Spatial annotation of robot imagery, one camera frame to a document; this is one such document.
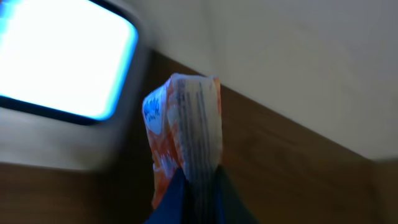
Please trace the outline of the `orange snack packet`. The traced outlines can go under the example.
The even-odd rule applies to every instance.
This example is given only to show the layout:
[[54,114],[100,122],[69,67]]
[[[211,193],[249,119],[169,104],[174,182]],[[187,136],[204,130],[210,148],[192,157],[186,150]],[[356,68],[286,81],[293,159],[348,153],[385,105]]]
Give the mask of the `orange snack packet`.
[[153,208],[179,168],[200,191],[223,153],[219,78],[174,73],[144,98],[142,115],[153,159]]

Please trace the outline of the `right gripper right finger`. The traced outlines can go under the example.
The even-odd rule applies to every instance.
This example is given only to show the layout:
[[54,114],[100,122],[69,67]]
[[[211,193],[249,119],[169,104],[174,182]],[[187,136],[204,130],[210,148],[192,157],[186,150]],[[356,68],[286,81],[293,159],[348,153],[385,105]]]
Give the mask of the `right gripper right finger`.
[[215,172],[214,197],[216,224],[258,224],[239,198],[223,166],[218,166]]

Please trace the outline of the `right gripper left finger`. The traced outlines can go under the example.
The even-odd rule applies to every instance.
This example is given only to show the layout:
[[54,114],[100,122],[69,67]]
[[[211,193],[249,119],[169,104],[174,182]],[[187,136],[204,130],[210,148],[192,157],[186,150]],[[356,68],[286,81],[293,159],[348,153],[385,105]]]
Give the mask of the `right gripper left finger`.
[[144,224],[183,224],[186,197],[186,178],[182,168],[178,168],[172,177],[158,207]]

